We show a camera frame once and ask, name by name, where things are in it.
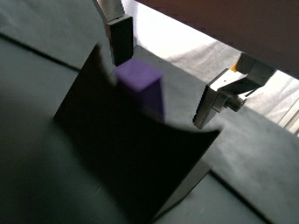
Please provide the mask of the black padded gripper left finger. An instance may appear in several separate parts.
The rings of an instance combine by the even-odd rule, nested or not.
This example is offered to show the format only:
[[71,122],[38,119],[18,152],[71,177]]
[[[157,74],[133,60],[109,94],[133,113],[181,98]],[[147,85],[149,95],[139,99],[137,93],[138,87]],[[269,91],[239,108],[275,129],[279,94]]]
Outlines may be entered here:
[[113,61],[117,66],[134,56],[134,18],[126,14],[122,0],[93,0],[103,19]]

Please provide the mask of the silver bolted gripper right finger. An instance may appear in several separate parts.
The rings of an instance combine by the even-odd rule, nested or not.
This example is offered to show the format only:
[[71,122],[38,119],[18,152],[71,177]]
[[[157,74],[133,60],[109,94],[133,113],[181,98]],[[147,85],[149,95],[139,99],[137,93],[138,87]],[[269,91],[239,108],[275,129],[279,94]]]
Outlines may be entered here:
[[247,101],[247,92],[262,88],[275,72],[270,65],[242,53],[233,68],[226,68],[206,85],[194,125],[202,130],[225,108],[238,112]]

